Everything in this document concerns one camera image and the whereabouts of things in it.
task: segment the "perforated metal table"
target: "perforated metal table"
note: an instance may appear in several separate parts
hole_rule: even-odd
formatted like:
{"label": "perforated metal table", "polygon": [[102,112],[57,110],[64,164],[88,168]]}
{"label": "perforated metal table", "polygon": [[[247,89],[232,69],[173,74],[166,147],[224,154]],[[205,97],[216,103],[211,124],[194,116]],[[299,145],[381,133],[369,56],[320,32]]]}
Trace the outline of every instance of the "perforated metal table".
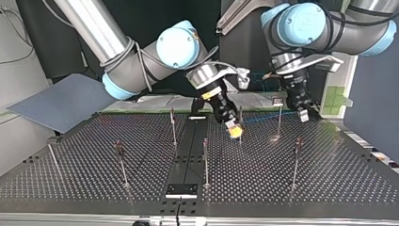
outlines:
{"label": "perforated metal table", "polygon": [[[103,114],[0,178],[0,213],[207,218],[399,219],[399,176],[327,121],[244,114],[242,144],[212,116]],[[295,187],[295,140],[303,139]],[[202,142],[208,138],[210,186]],[[123,186],[114,143],[126,148]],[[199,187],[195,200],[166,199],[170,184]]]}

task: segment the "wall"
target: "wall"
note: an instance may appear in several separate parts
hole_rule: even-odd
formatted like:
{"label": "wall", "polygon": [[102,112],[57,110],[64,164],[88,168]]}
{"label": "wall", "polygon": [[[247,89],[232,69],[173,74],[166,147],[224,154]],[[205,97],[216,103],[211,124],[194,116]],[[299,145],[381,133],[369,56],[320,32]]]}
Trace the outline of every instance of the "wall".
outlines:
{"label": "wall", "polygon": [[[15,0],[0,0],[0,6],[17,9]],[[18,19],[12,22],[23,34]],[[30,49],[0,14],[0,62],[24,57]],[[38,93],[48,84],[36,54],[10,64],[0,64],[0,175],[45,146],[54,132],[6,111],[6,107]]]}

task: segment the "grey panel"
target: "grey panel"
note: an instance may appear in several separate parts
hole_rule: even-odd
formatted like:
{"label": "grey panel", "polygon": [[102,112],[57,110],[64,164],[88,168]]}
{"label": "grey panel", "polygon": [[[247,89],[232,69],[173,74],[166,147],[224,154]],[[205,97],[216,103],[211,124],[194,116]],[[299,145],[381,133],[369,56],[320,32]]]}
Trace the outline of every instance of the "grey panel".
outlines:
{"label": "grey panel", "polygon": [[115,101],[105,91],[102,83],[81,74],[71,74],[47,90],[8,109],[60,133],[66,133]]}
{"label": "grey panel", "polygon": [[344,124],[399,162],[399,40],[379,56],[361,56]]}

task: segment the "vertical rod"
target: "vertical rod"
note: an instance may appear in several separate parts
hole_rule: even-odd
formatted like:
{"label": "vertical rod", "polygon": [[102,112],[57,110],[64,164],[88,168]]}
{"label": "vertical rod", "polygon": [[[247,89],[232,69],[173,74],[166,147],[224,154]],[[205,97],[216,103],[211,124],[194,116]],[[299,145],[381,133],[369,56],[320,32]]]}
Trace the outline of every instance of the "vertical rod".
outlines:
{"label": "vertical rod", "polygon": [[176,126],[175,126],[174,109],[173,108],[170,110],[170,122],[172,123],[172,129],[173,129],[173,144],[176,146],[177,145]]}
{"label": "vertical rod", "polygon": [[277,129],[277,138],[279,138],[279,131],[281,129],[281,116],[282,116],[282,105],[279,107],[279,127]]}
{"label": "vertical rod", "polygon": [[[243,119],[243,107],[240,105],[240,125],[241,126],[243,126],[243,123],[244,123],[244,119]],[[241,135],[240,136],[240,145],[242,144],[242,142],[243,142],[243,139],[242,139],[242,137],[243,137],[243,135]]]}
{"label": "vertical rod", "polygon": [[208,172],[208,139],[203,140],[203,157],[205,160],[205,187],[209,187],[209,172]]}
{"label": "vertical rod", "polygon": [[126,185],[126,186],[130,186],[130,185],[129,185],[129,182],[127,181],[126,169],[125,169],[125,167],[124,167],[123,159],[122,159],[122,158],[120,158],[120,165],[121,165],[121,167],[122,167],[122,172],[123,172],[123,178],[124,178],[124,181],[125,181],[125,185]]}
{"label": "vertical rod", "polygon": [[295,141],[295,167],[294,167],[293,184],[291,187],[291,198],[294,196],[294,190],[296,187],[296,175],[298,171],[298,164],[301,153],[302,153],[302,139],[298,137]]}
{"label": "vertical rod", "polygon": [[51,153],[51,156],[53,157],[54,163],[56,164],[56,168],[57,168],[57,170],[58,170],[58,173],[59,173],[59,175],[62,177],[61,168],[59,167],[58,161],[56,160],[56,155],[55,155],[55,153],[54,153],[53,147],[51,146],[51,144],[48,144],[47,146],[48,146],[49,149],[50,149],[50,153]]}

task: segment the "yellow tape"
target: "yellow tape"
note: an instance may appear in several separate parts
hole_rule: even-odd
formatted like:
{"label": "yellow tape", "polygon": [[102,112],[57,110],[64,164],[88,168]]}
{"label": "yellow tape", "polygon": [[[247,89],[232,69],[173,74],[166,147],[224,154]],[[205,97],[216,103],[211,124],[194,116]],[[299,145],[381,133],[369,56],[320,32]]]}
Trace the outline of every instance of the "yellow tape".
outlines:
{"label": "yellow tape", "polygon": [[221,87],[216,87],[215,89],[212,89],[211,91],[202,94],[201,97],[204,100],[208,100],[208,99],[211,99],[211,97],[217,95],[221,91],[222,91]]}

